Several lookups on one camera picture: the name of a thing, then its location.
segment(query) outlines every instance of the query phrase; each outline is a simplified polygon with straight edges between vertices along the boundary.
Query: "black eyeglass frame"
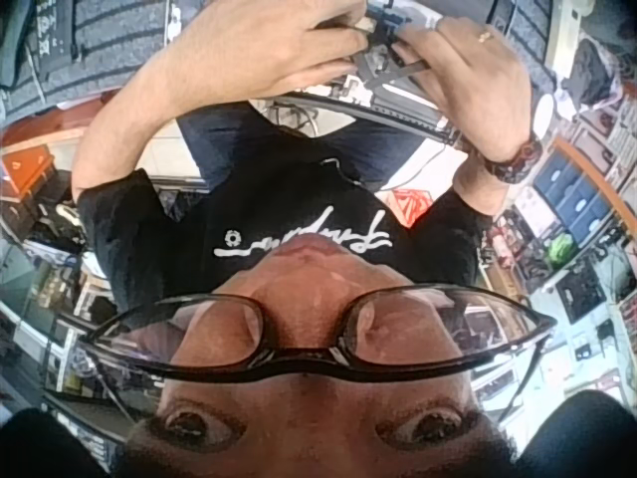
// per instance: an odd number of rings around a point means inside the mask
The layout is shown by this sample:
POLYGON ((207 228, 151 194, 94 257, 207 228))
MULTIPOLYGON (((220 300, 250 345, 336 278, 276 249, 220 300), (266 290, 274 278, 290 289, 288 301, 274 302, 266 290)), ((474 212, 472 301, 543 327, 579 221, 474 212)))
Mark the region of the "black eyeglass frame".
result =
POLYGON ((539 361, 544 344, 550 337, 550 331, 557 325, 557 321, 549 316, 540 314, 532 309, 518 304, 509 298, 491 291, 474 287, 455 286, 449 284, 419 284, 413 286, 380 289, 363 294, 349 303, 338 318, 336 339, 334 344, 326 349, 279 349, 277 337, 265 307, 251 298, 226 294, 198 294, 165 299, 152 306, 164 304, 186 303, 188 301, 225 300, 234 301, 250 307, 257 315, 263 330, 259 343, 249 357, 230 365, 222 366, 180 366, 168 363, 153 362, 142 358, 131 358, 109 351, 98 345, 98 341, 113 326, 125 320, 140 308, 113 317, 94 332, 78 339, 79 346, 97 362, 107 362, 128 369, 144 371, 163 378, 181 381, 204 383, 248 383, 273 376, 288 373, 316 373, 351 382, 387 383, 435 378, 451 375, 477 368, 494 361, 500 354, 527 349, 535 345, 530 368, 535 368, 539 361), (473 292, 490 296, 505 302, 508 306, 525 314, 535 324, 535 330, 528 335, 501 346, 482 351, 470 356, 452 358, 443 361, 409 364, 386 365, 372 363, 355 356, 345 343, 345 332, 352 313, 368 301, 381 295, 395 294, 414 290, 435 289, 458 292, 473 292))

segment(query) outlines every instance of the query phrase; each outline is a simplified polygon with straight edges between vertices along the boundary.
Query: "watch strap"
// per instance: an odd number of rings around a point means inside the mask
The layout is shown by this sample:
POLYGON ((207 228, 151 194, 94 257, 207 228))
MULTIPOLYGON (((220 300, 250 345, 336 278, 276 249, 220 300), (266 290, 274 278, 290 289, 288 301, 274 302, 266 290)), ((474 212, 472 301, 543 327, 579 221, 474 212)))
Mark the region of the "watch strap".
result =
POLYGON ((477 150, 476 154, 490 174, 497 179, 507 184, 520 184, 529 176, 533 167, 541 159, 543 146, 537 136, 532 133, 531 139, 523 144, 511 161, 494 162, 486 159, 477 150))

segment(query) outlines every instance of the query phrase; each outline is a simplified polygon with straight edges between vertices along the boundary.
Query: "nose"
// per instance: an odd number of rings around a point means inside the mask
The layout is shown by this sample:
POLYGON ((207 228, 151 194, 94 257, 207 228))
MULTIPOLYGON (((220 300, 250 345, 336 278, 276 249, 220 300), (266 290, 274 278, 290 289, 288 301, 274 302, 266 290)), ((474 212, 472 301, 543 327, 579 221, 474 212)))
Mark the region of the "nose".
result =
POLYGON ((334 344, 346 306, 362 288, 334 271, 306 265, 254 294, 268 312, 280 347, 323 349, 334 344))

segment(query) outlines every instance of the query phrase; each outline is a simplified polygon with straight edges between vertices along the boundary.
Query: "skin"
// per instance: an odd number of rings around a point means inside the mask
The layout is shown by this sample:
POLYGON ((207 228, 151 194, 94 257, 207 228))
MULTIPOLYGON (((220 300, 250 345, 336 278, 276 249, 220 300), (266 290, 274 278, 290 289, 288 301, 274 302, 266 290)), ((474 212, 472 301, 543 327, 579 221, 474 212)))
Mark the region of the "skin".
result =
MULTIPOLYGON (((175 117, 352 73, 347 58, 364 50, 367 40, 347 26, 364 8, 364 0, 216 0, 97 116, 74 164, 74 198, 133 172, 147 142, 175 117), (326 21, 342 27, 316 28, 326 21)), ((469 20, 448 18, 435 31, 406 29, 395 49, 407 63, 424 59, 431 65, 416 81, 477 151, 506 162, 530 137, 531 84, 500 34, 479 42, 484 31, 469 20)), ((500 210, 508 192, 473 155, 453 187, 488 215, 500 210)), ((406 284, 386 266, 367 264, 324 238, 303 236, 216 292, 259 300, 273 318, 280 347, 324 348, 351 300, 406 284)), ((173 338, 168 354, 174 363, 214 363, 225 357, 224 348, 250 343, 249 322, 224 331, 219 340, 209 329, 211 315, 218 313, 198 311, 196 320, 182 325, 185 338, 173 338)), ((418 332, 413 322, 406 320, 399 331, 376 327, 374 320, 358 326, 370 338, 360 345, 370 354, 391 353, 401 361, 414 352, 405 342, 407 332, 418 332)), ((427 327, 421 352, 457 353, 435 314, 427 327)), ((148 337, 136 339, 159 347, 148 337)), ((244 385, 173 381, 163 391, 158 419, 136 427, 128 446, 196 476, 416 476, 416 471, 436 476, 434 470, 445 476, 442 466, 461 463, 497 437, 476 408, 464 375, 384 385, 314 375, 244 385), (175 443, 165 434, 182 413, 205 423, 203 447, 184 447, 183 440, 175 443), (453 436, 424 439, 418 424, 430 423, 432 415, 454 423, 453 436)))
MULTIPOLYGON (((409 284, 386 266, 368 264, 328 239, 308 234, 214 292, 258 300, 281 347, 320 349, 333 344, 338 318, 349 302, 366 292, 409 284)), ((388 335, 363 341, 360 353, 379 359, 372 347, 377 345, 394 362, 456 357, 459 351, 431 307, 436 301, 440 305, 441 298, 419 299, 419 312, 430 313, 427 321, 422 315, 417 324, 409 315, 398 318, 407 335, 390 329, 388 335), (420 331, 423 341, 417 348, 410 340, 419 334, 414 326, 426 328, 420 331)), ((212 365, 241 359, 236 352, 258 336, 254 327, 221 321, 237 316, 232 308, 199 309, 170 361, 212 365)), ((379 311, 365 316, 358 325, 360 337, 397 320, 378 324, 384 320, 379 311)), ((497 436, 477 411, 465 374, 388 384, 311 374, 227 385, 172 380, 164 388, 157 416, 159 431, 139 425, 128 446, 151 451, 194 476, 401 476, 460 464, 497 436), (206 423, 206 438, 194 447, 178 433, 171 435, 172 420, 182 413, 196 414, 206 423), (457 431, 421 440, 418 424, 434 414, 451 420, 457 431)))

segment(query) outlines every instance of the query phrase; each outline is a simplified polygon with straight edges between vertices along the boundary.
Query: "ring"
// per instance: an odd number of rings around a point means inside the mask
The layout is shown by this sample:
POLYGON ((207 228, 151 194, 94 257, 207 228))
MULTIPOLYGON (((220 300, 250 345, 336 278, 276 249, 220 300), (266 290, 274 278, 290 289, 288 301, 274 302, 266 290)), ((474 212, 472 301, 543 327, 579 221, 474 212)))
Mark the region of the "ring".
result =
POLYGON ((491 40, 492 38, 494 38, 494 34, 491 32, 485 32, 483 33, 480 38, 478 38, 478 41, 480 43, 485 43, 488 40, 491 40))

